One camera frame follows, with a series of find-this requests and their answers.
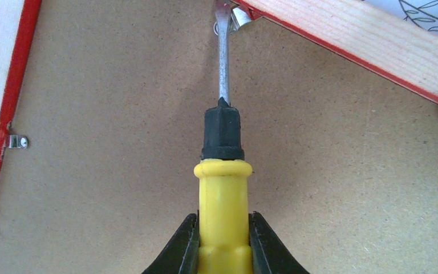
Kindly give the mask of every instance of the screwdriver shaft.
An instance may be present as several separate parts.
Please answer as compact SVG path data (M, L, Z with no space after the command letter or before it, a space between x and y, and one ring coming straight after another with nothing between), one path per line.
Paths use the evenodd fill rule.
M229 101L229 27L231 8L229 1L216 0L217 37L219 41L219 99Z

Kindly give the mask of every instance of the red painted edge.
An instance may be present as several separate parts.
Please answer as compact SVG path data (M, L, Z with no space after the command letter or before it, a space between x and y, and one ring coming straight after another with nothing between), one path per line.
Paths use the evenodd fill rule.
M8 125L14 117L41 0L25 0L0 110L0 170Z
M413 91L414 93L417 93L420 96L427 98L427 99L438 104L438 95L433 94L433 93L429 92L428 90L421 88L421 87L419 87L419 86L417 86L417 85L415 85L415 84L413 84L405 79L402 79L394 74L391 74L390 72L388 72L388 71L386 71L386 70L384 70L376 65L373 65L372 63L366 61L365 59L359 58L359 57L355 56L354 54L349 53L348 51L346 51L346 50L344 50L344 49L342 49L342 48L340 48L332 43L329 43L329 42L321 39L320 37L317 37L317 36L307 32L307 31L305 31L304 29L301 29L298 26L295 26L291 23L288 23L288 22L276 17L275 15L268 13L267 11L259 10L256 7L252 6L251 4L245 2L244 0L234 0L234 1L237 2L241 6L246 6L247 8L251 9L252 11L254 11L256 13L262 14L264 17L270 19L271 21L273 21L273 22L275 22L283 27L286 27L287 29L290 29L291 31L305 37L306 39L308 39L308 40L310 40L310 41L312 41L312 42L314 42L314 43L316 43L316 44L318 44L326 49L329 49L329 50L333 51L334 53L337 53L338 55L343 56L346 59L348 59L354 63L357 63L357 64L361 65L362 67L365 67L366 69L368 69L376 74L379 74L380 76L383 76L383 77L393 81L394 83L397 83L397 84Z

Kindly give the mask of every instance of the floral pattern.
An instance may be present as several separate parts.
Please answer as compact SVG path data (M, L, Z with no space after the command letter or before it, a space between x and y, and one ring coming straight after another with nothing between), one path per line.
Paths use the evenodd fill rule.
M438 35L438 0L361 0Z

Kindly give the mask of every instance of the metal clip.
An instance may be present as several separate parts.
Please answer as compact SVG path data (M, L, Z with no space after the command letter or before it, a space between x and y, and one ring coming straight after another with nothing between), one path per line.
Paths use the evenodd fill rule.
M233 8L231 12L231 28L229 33L235 33L240 27L251 21L249 15L239 6ZM214 23L214 33L217 35L217 22Z
M26 148L28 140L23 135L9 135L7 138L6 147L8 148Z

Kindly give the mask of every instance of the screwdriver tip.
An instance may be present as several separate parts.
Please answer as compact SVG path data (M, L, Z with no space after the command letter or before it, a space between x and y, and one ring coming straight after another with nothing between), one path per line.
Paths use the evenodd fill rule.
M216 0L216 21L228 22L231 17L230 0Z

